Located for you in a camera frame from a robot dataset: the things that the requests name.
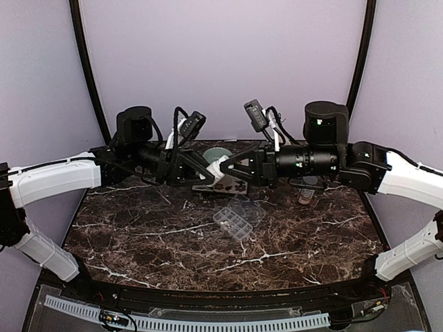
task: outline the white plastic strip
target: white plastic strip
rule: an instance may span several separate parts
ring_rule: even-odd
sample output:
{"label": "white plastic strip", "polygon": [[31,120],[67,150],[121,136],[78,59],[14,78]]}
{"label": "white plastic strip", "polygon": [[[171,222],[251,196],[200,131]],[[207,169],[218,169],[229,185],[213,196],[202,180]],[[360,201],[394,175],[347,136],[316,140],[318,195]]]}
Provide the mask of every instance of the white plastic strip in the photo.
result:
{"label": "white plastic strip", "polygon": [[[44,306],[68,315],[100,324],[100,309],[96,306],[78,304],[66,299],[47,295]],[[310,315],[305,317],[287,318],[283,320],[265,320],[258,322],[187,322],[181,320],[160,320],[138,315],[131,315],[137,323],[138,331],[161,332],[292,332],[306,331],[328,327],[329,314]],[[133,331],[130,322],[125,330]]]}
{"label": "white plastic strip", "polygon": [[378,192],[443,209],[443,176],[414,167],[395,152],[389,151],[386,158],[392,169],[386,172]]}
{"label": "white plastic strip", "polygon": [[[72,158],[94,157],[84,152]],[[20,171],[24,167],[13,167]],[[78,160],[34,169],[9,176],[9,188],[15,207],[22,208],[29,203],[72,190],[100,187],[100,166],[92,160]]]}

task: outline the black cable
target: black cable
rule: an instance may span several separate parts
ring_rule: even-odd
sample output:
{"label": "black cable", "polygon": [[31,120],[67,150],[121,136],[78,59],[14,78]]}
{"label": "black cable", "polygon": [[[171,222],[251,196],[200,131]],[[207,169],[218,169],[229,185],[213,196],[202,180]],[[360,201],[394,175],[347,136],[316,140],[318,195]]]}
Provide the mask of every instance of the black cable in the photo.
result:
{"label": "black cable", "polygon": [[[271,119],[269,118],[269,112],[270,112],[270,109],[267,109],[267,110],[266,110],[266,118],[267,118],[268,120],[271,120]],[[274,131],[279,135],[279,137],[282,139],[282,144],[285,145],[285,144],[286,144],[286,138],[285,138],[285,136],[282,134],[282,132],[281,132],[278,128],[272,128],[272,130],[274,130]]]}
{"label": "black cable", "polygon": [[[71,293],[73,293],[76,297],[78,297],[78,298],[81,299],[82,301],[84,301],[84,302],[86,302],[86,303],[91,303],[91,301],[89,301],[89,300],[83,298],[82,296],[78,295],[74,288],[71,288],[71,287],[67,287],[67,288],[70,290]],[[137,323],[136,323],[135,319],[134,319],[133,317],[131,317],[131,315],[130,315],[129,313],[123,313],[123,312],[121,312],[121,311],[117,311],[116,308],[113,308],[113,307],[111,307],[111,306],[107,306],[105,303],[99,304],[98,306],[100,307],[100,310],[101,310],[101,311],[102,311],[103,309],[106,309],[106,310],[112,311],[112,312],[114,312],[114,313],[119,313],[119,314],[121,314],[121,315],[124,315],[124,316],[128,317],[129,320],[130,320],[130,321],[132,322],[132,324],[134,325],[134,332],[137,332],[137,331],[138,331]]]}
{"label": "black cable", "polygon": [[183,114],[183,116],[184,116],[185,118],[189,118],[188,113],[187,113],[184,109],[182,109],[180,106],[177,106],[176,109],[178,109],[179,112],[180,112],[181,114]]}
{"label": "black cable", "polygon": [[91,61],[89,59],[88,48],[86,38],[84,36],[82,14],[80,10],[79,0],[69,0],[71,7],[71,18],[74,27],[75,40],[77,42],[78,54],[80,56],[80,62],[82,63],[83,75],[88,88],[89,97],[93,106],[94,113],[98,122],[98,126],[102,133],[105,144],[111,141],[111,134],[106,123],[105,114],[103,112],[102,105],[100,103],[100,97],[98,95],[96,80],[94,79]]}
{"label": "black cable", "polygon": [[294,137],[292,137],[291,134],[288,133],[288,132],[286,131],[286,129],[283,127],[282,117],[281,117],[281,115],[277,112],[277,109],[275,109],[274,106],[270,106],[270,107],[268,107],[268,108],[266,109],[266,114],[268,113],[268,111],[272,111],[272,113],[273,113],[273,115],[274,115],[274,118],[275,118],[275,122],[277,122],[278,127],[280,128],[280,130],[282,131],[282,133],[283,133],[286,137],[288,137],[289,141],[291,141],[293,144],[300,145],[300,143],[299,143]]}
{"label": "black cable", "polygon": [[354,75],[352,76],[352,83],[347,96],[346,107],[349,109],[349,117],[351,118],[352,111],[359,93],[361,79],[365,69],[366,57],[368,56],[369,43],[371,39],[372,26],[374,24],[376,0],[366,1],[365,20],[363,22],[363,30],[361,31],[361,40],[359,46],[359,54],[354,69]]}
{"label": "black cable", "polygon": [[117,143],[117,139],[118,139],[118,136],[117,136],[117,132],[114,134],[114,136],[112,136],[112,139],[111,139],[111,141],[109,142],[109,144],[107,145],[107,147],[109,148],[109,149],[112,149],[113,147],[114,147],[114,145]]}
{"label": "black cable", "polygon": [[360,323],[368,323],[371,322],[373,320],[376,320],[378,317],[381,316],[382,313],[384,313],[386,311],[386,309],[382,309],[380,312],[378,312],[374,317],[368,318],[366,320],[355,320],[355,318],[353,318],[352,320],[331,320],[331,322],[333,323],[338,323],[338,324],[360,324]]}
{"label": "black cable", "polygon": [[273,128],[273,130],[275,130],[275,132],[279,135],[279,137],[282,139],[282,144],[285,145],[286,144],[286,138],[285,136],[282,134],[282,132],[278,129],[278,128]]}
{"label": "black cable", "polygon": [[347,300],[350,300],[350,301],[361,301],[363,298],[362,297],[350,297],[350,296],[344,296],[344,295],[340,295],[340,294],[337,294],[337,293],[334,293],[334,294],[330,294],[330,295],[328,295],[328,297],[340,297],[341,299],[347,299]]}
{"label": "black cable", "polygon": [[[141,167],[141,172],[142,172],[142,174],[145,173],[145,168],[143,166]],[[147,185],[153,185],[154,187],[158,187],[159,185],[161,185],[160,183],[151,182],[151,181],[148,181],[148,180],[146,180],[144,178],[140,178],[140,180],[141,180],[141,182],[143,182],[143,183],[145,183]]]}
{"label": "black cable", "polygon": [[266,129],[264,131],[262,131],[264,137],[266,137],[266,139],[271,142],[274,143],[274,139],[269,135],[269,133],[266,131]]}
{"label": "black cable", "polygon": [[425,172],[428,173],[432,173],[438,176],[443,176],[442,172],[436,171],[435,169],[423,166],[423,165],[419,165],[418,163],[416,163],[415,161],[413,161],[411,158],[409,158],[407,155],[405,155],[403,152],[397,150],[397,149],[392,149],[390,147],[386,147],[386,149],[388,149],[389,151],[395,152],[396,154],[398,154],[399,156],[401,156],[404,160],[406,160],[408,163],[410,163],[412,166],[414,167],[418,167],[419,169],[424,170]]}
{"label": "black cable", "polygon": [[181,140],[181,142],[179,143],[179,147],[184,146],[187,141],[188,141],[188,139],[186,137],[183,138],[183,140]]}
{"label": "black cable", "polygon": [[157,122],[153,118],[150,118],[150,123],[153,126],[156,134],[157,134],[157,144],[154,146],[154,148],[159,148],[163,144],[163,135],[161,134],[161,130],[159,126],[157,125]]}

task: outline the wire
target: wire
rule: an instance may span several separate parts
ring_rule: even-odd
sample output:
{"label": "wire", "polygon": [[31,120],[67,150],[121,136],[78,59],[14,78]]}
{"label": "wire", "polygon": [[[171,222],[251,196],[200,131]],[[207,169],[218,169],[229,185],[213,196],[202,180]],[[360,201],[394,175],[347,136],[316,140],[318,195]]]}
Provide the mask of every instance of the wire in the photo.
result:
{"label": "wire", "polygon": [[405,155],[403,152],[397,150],[397,149],[393,149],[390,147],[387,147],[386,149],[388,149],[389,151],[395,152],[396,154],[398,154],[399,156],[401,156],[404,160],[406,160],[408,163],[410,163],[412,166],[414,167],[418,167],[419,169],[424,170],[425,172],[428,173],[432,173],[438,176],[443,176],[442,172],[436,171],[435,169],[423,166],[423,165],[419,165],[418,163],[416,163],[415,161],[413,161],[411,158],[409,158],[407,155]]}
{"label": "wire", "polygon": [[161,145],[163,144],[163,135],[161,134],[161,130],[159,128],[159,126],[157,125],[157,122],[155,122],[155,120],[153,118],[149,118],[149,122],[151,123],[151,125],[153,126],[156,134],[157,134],[157,144],[155,145],[155,148],[161,147]]}
{"label": "wire", "polygon": [[[81,299],[82,301],[86,302],[86,303],[91,303],[89,300],[83,298],[83,296],[80,296],[77,294],[77,292],[75,291],[74,288],[71,287],[67,287],[76,297],[78,297],[79,299]],[[99,304],[100,310],[103,311],[103,309],[107,309],[109,311],[115,312],[115,313],[119,313],[121,315],[124,315],[126,317],[129,318],[129,320],[132,322],[132,324],[134,325],[134,332],[138,331],[138,326],[137,326],[137,322],[135,321],[135,319],[129,314],[129,313],[122,313],[121,311],[117,311],[116,308],[112,308],[111,306],[107,306],[105,304],[105,297],[103,296],[103,294],[99,291],[96,293],[96,295],[100,296],[100,299],[102,300],[102,304]]]}
{"label": "wire", "polygon": [[[269,112],[270,112],[271,110],[270,109],[267,109],[266,110],[266,118],[270,121],[271,119],[269,118]],[[279,135],[279,137],[282,139],[282,144],[283,145],[285,145],[286,144],[286,138],[285,138],[285,136],[282,134],[282,132],[278,129],[278,128],[272,128],[272,130],[274,130],[278,135]]]}
{"label": "wire", "polygon": [[189,118],[188,113],[187,113],[184,109],[182,109],[180,106],[176,107],[175,109],[176,109],[176,110],[178,109],[179,112],[180,112],[181,114],[183,114],[183,116],[184,116],[185,118]]}
{"label": "wire", "polygon": [[262,131],[264,137],[266,137],[266,139],[271,142],[274,143],[274,139],[269,135],[269,133],[266,131],[266,129],[264,131]]}
{"label": "wire", "polygon": [[[142,174],[145,173],[145,168],[143,166],[141,167],[141,172],[142,172]],[[144,178],[140,178],[140,181],[143,182],[143,183],[146,183],[147,185],[153,185],[155,187],[158,187],[159,185],[161,185],[160,183],[148,181],[148,180],[146,180]]]}
{"label": "wire", "polygon": [[268,108],[266,109],[266,114],[267,114],[268,110],[272,111],[272,113],[274,114],[275,122],[277,122],[278,127],[280,128],[280,130],[282,131],[282,133],[283,133],[286,137],[288,137],[289,141],[291,141],[293,144],[300,145],[300,143],[299,143],[294,137],[292,137],[291,134],[289,134],[289,133],[286,131],[286,129],[283,127],[283,124],[282,124],[282,117],[281,117],[281,115],[277,112],[277,109],[275,109],[274,106],[270,106],[270,107],[268,107]]}
{"label": "wire", "polygon": [[341,299],[348,299],[350,301],[361,301],[363,298],[362,297],[350,297],[350,296],[344,296],[344,295],[340,295],[337,293],[334,294],[330,294],[328,295],[328,297],[340,297]]}
{"label": "wire", "polygon": [[352,319],[350,320],[331,320],[332,323],[337,323],[337,324],[359,324],[359,323],[367,323],[367,322],[371,322],[373,320],[376,320],[378,317],[380,317],[380,315],[382,313],[384,313],[386,311],[386,309],[381,309],[380,312],[378,312],[374,317],[365,319],[365,320],[356,320],[357,318],[360,318],[361,314],[359,313],[358,315],[354,316]]}
{"label": "wire", "polygon": [[117,132],[114,134],[114,136],[112,136],[111,141],[109,142],[109,144],[107,145],[108,148],[112,149],[114,147],[114,145],[117,143]]}
{"label": "wire", "polygon": [[282,134],[282,132],[278,129],[278,128],[273,128],[273,130],[275,130],[275,132],[279,135],[279,137],[282,139],[282,144],[285,145],[286,144],[286,138],[285,136]]}
{"label": "wire", "polygon": [[386,290],[385,290],[384,288],[380,288],[380,289],[379,289],[379,292],[380,292],[381,294],[383,294],[384,299],[385,299],[385,301],[386,301],[386,304],[389,304],[389,299],[388,299],[388,295],[386,294]]}

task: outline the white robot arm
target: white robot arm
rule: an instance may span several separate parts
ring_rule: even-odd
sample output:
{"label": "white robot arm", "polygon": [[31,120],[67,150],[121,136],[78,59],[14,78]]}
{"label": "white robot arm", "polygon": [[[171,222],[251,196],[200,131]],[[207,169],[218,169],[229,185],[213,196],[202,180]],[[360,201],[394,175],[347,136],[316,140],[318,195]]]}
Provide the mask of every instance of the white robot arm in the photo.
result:
{"label": "white robot arm", "polygon": [[[178,119],[178,112],[174,114],[174,121]],[[186,117],[180,134],[183,139],[192,139],[206,118],[198,112]],[[91,278],[82,260],[61,249],[39,230],[26,216],[24,207],[72,190],[113,185],[129,175],[142,180],[155,178],[157,183],[173,186],[209,185],[214,181],[214,176],[206,170],[208,162],[197,152],[179,150],[178,143],[176,149],[148,144],[152,126],[158,130],[149,108],[132,107],[118,114],[117,133],[106,147],[30,167],[9,169],[7,163],[0,164],[0,246],[22,251],[63,282],[71,283],[82,296],[92,296],[88,286]],[[138,166],[150,172],[136,172]]]}
{"label": "white robot arm", "polygon": [[[71,190],[100,187],[100,166],[85,158],[93,159],[95,156],[84,152],[30,171],[26,171],[29,167],[13,167],[9,172],[13,175],[8,177],[11,186],[8,187],[7,181],[2,181],[2,190],[9,190],[12,199],[9,209],[22,209],[32,202]],[[28,216],[16,222],[24,223],[28,231],[22,227],[15,230],[16,236],[20,234],[21,239],[13,245],[14,248],[36,261],[40,267],[53,271],[64,282],[70,282],[79,274],[78,262],[73,255],[42,233]],[[10,237],[6,230],[2,234]]]}
{"label": "white robot arm", "polygon": [[[402,196],[443,210],[443,173],[422,165],[414,166],[399,154],[388,151],[386,172],[378,193]],[[416,235],[397,247],[379,254],[375,276],[389,281],[399,273],[443,251],[443,215],[441,211]]]}

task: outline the clear plastic container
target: clear plastic container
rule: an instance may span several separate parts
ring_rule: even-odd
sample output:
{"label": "clear plastic container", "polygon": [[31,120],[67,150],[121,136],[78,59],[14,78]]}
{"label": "clear plastic container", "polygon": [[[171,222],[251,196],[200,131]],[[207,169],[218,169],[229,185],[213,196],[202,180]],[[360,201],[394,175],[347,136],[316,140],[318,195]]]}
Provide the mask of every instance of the clear plastic container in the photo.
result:
{"label": "clear plastic container", "polygon": [[253,228],[264,218],[266,211],[244,195],[237,194],[213,219],[234,239],[249,237]]}

